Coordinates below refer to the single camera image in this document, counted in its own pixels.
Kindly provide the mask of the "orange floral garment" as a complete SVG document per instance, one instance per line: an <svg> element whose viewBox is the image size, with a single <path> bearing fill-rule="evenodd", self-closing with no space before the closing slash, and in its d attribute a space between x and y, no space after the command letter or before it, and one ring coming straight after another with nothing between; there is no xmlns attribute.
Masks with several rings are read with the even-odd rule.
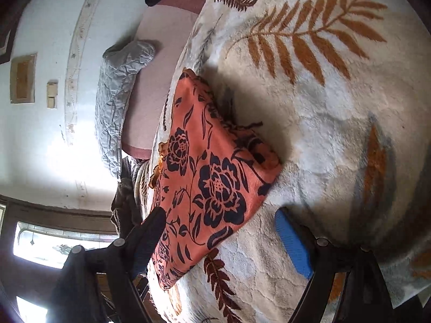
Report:
<svg viewBox="0 0 431 323"><path fill-rule="evenodd" d="M281 172L272 148L223 119L209 84L191 69L178 80L171 119L153 202L166 212L153 255L162 289L253 217Z"/></svg>

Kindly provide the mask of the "dark brown fleece blanket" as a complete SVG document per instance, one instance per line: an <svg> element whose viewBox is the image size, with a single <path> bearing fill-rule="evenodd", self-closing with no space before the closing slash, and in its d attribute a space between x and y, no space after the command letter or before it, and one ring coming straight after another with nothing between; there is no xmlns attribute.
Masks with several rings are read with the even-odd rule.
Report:
<svg viewBox="0 0 431 323"><path fill-rule="evenodd" d="M143 160L130 156L121 162L120 181L111 204L110 220L118 236L123 239L142 222L139 180L143 164Z"/></svg>

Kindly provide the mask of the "yellow ruffled small garment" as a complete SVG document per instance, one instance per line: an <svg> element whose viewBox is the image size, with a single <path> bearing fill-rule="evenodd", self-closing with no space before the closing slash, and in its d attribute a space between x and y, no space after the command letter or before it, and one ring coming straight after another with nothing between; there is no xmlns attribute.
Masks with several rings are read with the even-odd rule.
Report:
<svg viewBox="0 0 431 323"><path fill-rule="evenodd" d="M148 183L148 186L151 189L154 189L156 187L156 183L157 183L158 177L161 174L163 161L166 158L167 151L168 151L168 143L167 142L161 142L158 145L158 161L157 161L156 166L153 169L153 173L152 173L151 178L150 178L149 183Z"/></svg>

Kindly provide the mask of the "cream leaf-pattern plush blanket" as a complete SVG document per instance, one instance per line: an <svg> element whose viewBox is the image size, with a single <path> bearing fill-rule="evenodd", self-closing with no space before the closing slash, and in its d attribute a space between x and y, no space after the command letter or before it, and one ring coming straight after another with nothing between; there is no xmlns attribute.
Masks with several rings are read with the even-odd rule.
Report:
<svg viewBox="0 0 431 323"><path fill-rule="evenodd" d="M147 183L186 69L281 172L253 217L173 287L160 287L151 260L164 321L287 322L308 281L276 232L280 207L317 237L372 250L393 306L430 286L430 32L408 0L205 0Z"/></svg>

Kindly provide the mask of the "grey quilted pillow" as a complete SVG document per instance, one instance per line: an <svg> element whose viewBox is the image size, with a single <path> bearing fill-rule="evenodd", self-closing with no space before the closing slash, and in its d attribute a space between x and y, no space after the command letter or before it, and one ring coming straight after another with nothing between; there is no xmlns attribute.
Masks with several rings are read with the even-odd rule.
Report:
<svg viewBox="0 0 431 323"><path fill-rule="evenodd" d="M121 138L131 92L137 75L155 55L155 47L142 40L115 44L102 55L96 90L95 131L102 160L115 179L120 179L121 174Z"/></svg>

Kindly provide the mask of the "pink bed sheet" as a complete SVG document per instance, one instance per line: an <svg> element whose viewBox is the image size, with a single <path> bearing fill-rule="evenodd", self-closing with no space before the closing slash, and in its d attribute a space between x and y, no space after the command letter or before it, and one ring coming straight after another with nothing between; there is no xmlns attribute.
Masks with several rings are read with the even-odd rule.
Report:
<svg viewBox="0 0 431 323"><path fill-rule="evenodd" d="M132 157L151 157L172 76L204 2L161 0L143 14L136 38L152 44L156 53L138 72L126 112L122 149Z"/></svg>

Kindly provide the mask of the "window with dark frame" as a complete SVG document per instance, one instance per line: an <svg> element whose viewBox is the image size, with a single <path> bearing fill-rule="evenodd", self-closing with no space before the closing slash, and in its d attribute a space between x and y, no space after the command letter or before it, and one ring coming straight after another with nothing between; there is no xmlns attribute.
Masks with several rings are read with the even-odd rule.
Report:
<svg viewBox="0 0 431 323"><path fill-rule="evenodd" d="M72 248L107 247L110 213L1 197L1 305L14 322L44 322L50 294Z"/></svg>

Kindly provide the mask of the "beige wall switch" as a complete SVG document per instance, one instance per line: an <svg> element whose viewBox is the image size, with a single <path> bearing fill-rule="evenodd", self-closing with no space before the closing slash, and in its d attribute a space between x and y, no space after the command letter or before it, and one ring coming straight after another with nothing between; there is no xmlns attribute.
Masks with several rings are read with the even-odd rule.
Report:
<svg viewBox="0 0 431 323"><path fill-rule="evenodd" d="M47 108L57 108L57 97L58 97L58 81L51 80L47 83Z"/></svg>

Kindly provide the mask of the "brown framed wall panel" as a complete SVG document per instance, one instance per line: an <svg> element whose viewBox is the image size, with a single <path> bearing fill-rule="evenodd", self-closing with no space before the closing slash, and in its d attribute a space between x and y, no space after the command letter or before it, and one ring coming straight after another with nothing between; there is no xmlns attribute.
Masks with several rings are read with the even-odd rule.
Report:
<svg viewBox="0 0 431 323"><path fill-rule="evenodd" d="M34 82L37 55L23 55L12 59L10 68L10 102L32 104L35 102Z"/></svg>

